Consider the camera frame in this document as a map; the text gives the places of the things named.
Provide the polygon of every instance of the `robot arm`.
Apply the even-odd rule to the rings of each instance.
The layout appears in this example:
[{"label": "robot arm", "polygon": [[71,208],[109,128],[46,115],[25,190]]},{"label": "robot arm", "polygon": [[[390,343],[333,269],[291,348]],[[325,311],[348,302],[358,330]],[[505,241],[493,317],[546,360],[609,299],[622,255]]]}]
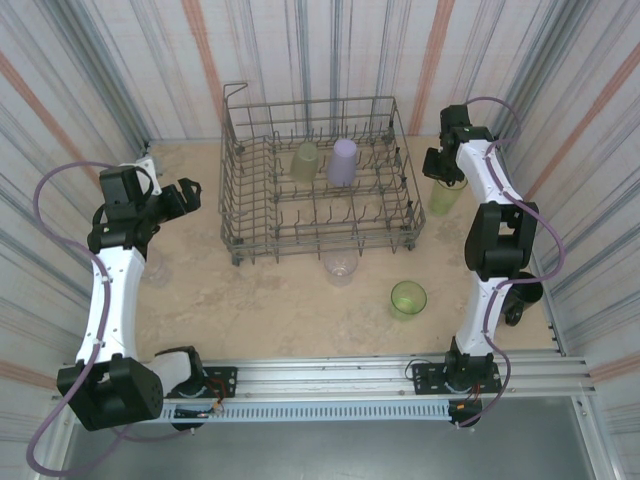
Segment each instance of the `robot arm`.
[{"label": "robot arm", "polygon": [[135,346],[136,301],[147,246],[161,223],[200,207],[200,185],[186,178],[178,183],[182,192],[175,185],[161,188],[151,157],[100,172],[105,204],[94,215],[88,245],[104,263],[108,278],[94,263],[89,321],[77,363],[61,369],[57,381],[64,395],[89,361],[105,301],[103,282],[108,281],[111,300],[101,348],[69,403],[88,430],[157,418],[169,391],[202,375],[193,347],[161,352],[142,365]]},{"label": "robot arm", "polygon": [[[441,146],[427,151],[422,171],[448,185],[466,177],[479,203],[464,252],[467,268],[474,272],[471,297],[465,321],[446,360],[450,384],[464,390],[491,372],[493,354],[485,334],[493,339],[510,285],[499,290],[485,330],[489,298],[500,283],[517,278],[528,265],[537,221],[503,195],[507,191],[521,200],[506,178],[495,150],[487,156],[494,139],[486,127],[470,123],[467,106],[451,105],[442,110],[440,119]],[[487,162],[504,189],[495,181]],[[538,211],[534,203],[526,205]]]}]

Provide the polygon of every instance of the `metal tray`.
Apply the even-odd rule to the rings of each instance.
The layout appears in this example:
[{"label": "metal tray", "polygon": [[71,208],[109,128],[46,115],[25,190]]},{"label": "metal tray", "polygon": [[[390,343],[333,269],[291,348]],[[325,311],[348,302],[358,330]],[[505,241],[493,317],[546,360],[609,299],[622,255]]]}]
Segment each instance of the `metal tray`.
[{"label": "metal tray", "polygon": [[[425,212],[394,97],[230,105],[246,87],[224,87],[219,212],[234,265],[414,248]],[[358,145],[357,175],[350,187],[336,188],[326,169],[340,138]],[[309,141],[318,147],[320,168],[312,183],[296,183],[288,175],[291,159]]]}]

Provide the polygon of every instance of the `transparent cup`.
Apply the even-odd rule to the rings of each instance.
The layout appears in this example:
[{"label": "transparent cup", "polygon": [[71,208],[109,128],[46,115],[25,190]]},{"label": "transparent cup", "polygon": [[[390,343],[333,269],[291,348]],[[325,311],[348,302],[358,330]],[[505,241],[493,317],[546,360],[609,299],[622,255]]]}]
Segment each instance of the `transparent cup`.
[{"label": "transparent cup", "polygon": [[313,182],[318,172],[318,148],[305,142],[298,147],[291,161],[290,175],[296,182]]},{"label": "transparent cup", "polygon": [[456,182],[449,187],[446,183],[437,180],[429,197],[429,211],[437,216],[449,213],[449,210],[458,201],[468,183],[465,178],[462,182]]},{"label": "transparent cup", "polygon": [[391,290],[391,311],[398,320],[410,320],[427,306],[427,292],[410,280],[398,283]]},{"label": "transparent cup", "polygon": [[149,245],[142,282],[152,287],[162,288],[171,281],[171,276],[171,269],[167,266],[162,253]]},{"label": "transparent cup", "polygon": [[353,279],[353,272],[358,267],[357,250],[329,252],[324,256],[324,268],[327,270],[329,282],[336,287],[349,285]]}]

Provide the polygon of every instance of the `orange stripe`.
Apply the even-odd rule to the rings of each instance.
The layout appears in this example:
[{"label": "orange stripe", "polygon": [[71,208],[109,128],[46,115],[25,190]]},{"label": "orange stripe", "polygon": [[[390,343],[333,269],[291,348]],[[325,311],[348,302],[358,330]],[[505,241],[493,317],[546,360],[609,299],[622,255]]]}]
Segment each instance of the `orange stripe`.
[{"label": "orange stripe", "polygon": [[202,66],[204,67],[205,78],[207,79],[209,92],[213,99],[213,106],[218,114],[218,119],[222,122],[222,119],[224,118],[222,106],[222,84],[220,83],[218,69],[213,61],[213,54],[211,53],[211,47],[207,40],[207,26],[204,22],[202,6],[200,5],[199,0],[182,0],[182,8],[187,16],[187,21],[191,28],[191,34],[195,38],[196,45],[198,46],[198,52],[200,53],[200,59],[202,60]]},{"label": "orange stripe", "polygon": [[[62,145],[69,155],[71,155],[76,162],[85,162],[86,160],[84,155],[82,155],[82,152],[80,152],[80,149],[73,143],[69,135],[67,135],[67,132],[62,129],[56,119],[53,118],[53,115],[51,115],[49,110],[47,110],[38,97],[36,97],[33,90],[31,90],[29,85],[27,85],[27,82],[24,81],[22,76],[20,76],[18,71],[2,52],[0,52],[0,72],[2,72],[7,81],[16,89],[24,101],[27,102],[38,118],[40,118],[44,126],[47,127],[47,130],[51,132],[56,140],[58,140],[58,143]],[[98,175],[96,175],[96,172],[94,172],[89,166],[83,167],[83,169],[91,181],[97,187],[100,187],[100,182],[98,181]]]},{"label": "orange stripe", "polygon": [[606,363],[589,372],[594,382],[604,382],[628,373],[640,371],[640,353],[628,355],[615,362]]},{"label": "orange stripe", "polygon": [[50,376],[4,360],[0,360],[0,377],[35,387],[56,390],[56,381]]},{"label": "orange stripe", "polygon": [[569,150],[571,150],[578,139],[582,136],[593,119],[602,111],[607,103],[609,103],[616,92],[620,90],[620,87],[624,84],[624,82],[627,81],[627,78],[629,78],[629,75],[631,75],[631,73],[638,66],[638,63],[640,63],[640,43],[636,45],[636,48],[634,48],[629,56],[625,59],[625,61],[622,62],[620,68],[618,68],[613,77],[611,77],[611,80],[609,80],[607,85],[602,89],[600,95],[598,95],[598,98],[596,98],[596,101],[593,102],[593,105],[591,105],[591,108],[589,109],[587,114],[582,120],[580,120],[580,123],[578,123],[576,128],[573,129],[571,135],[567,137],[560,149],[549,161],[547,166],[544,167],[544,170],[531,187],[531,190],[529,190],[525,195],[525,199],[531,200],[531,197],[536,194],[542,184],[548,180],[551,173],[553,173],[553,171],[557,168],[564,157],[567,156]]},{"label": "orange stripe", "polygon": [[415,105],[409,122],[409,135],[420,134],[427,100],[431,93],[431,86],[436,76],[438,63],[440,63],[442,47],[447,38],[447,29],[449,28],[449,19],[451,18],[454,3],[455,0],[438,0],[436,14],[431,25],[431,32],[429,32],[429,39],[427,40],[427,50],[424,52],[424,58],[422,59],[418,92],[416,93]]}]

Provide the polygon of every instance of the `marble countertop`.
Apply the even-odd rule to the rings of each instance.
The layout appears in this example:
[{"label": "marble countertop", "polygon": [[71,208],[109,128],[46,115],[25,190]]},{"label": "marble countertop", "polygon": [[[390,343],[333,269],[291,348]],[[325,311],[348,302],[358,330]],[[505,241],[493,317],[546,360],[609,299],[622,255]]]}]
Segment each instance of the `marble countertop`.
[{"label": "marble countertop", "polygon": [[[409,138],[419,172],[434,139]],[[468,302],[471,274],[463,248],[476,211],[466,189],[445,217],[427,212],[415,250],[366,250],[350,285],[331,285],[314,255],[231,264],[220,240],[219,144],[155,146],[161,184],[187,176],[203,186],[202,208],[162,226],[154,238],[138,296],[136,343],[141,359],[159,350],[194,345],[203,359],[382,355],[449,348]],[[418,178],[426,204],[433,181]],[[390,312],[390,292],[413,280],[427,307],[409,321]],[[540,304],[517,327],[501,323],[506,349],[554,348]]]}]

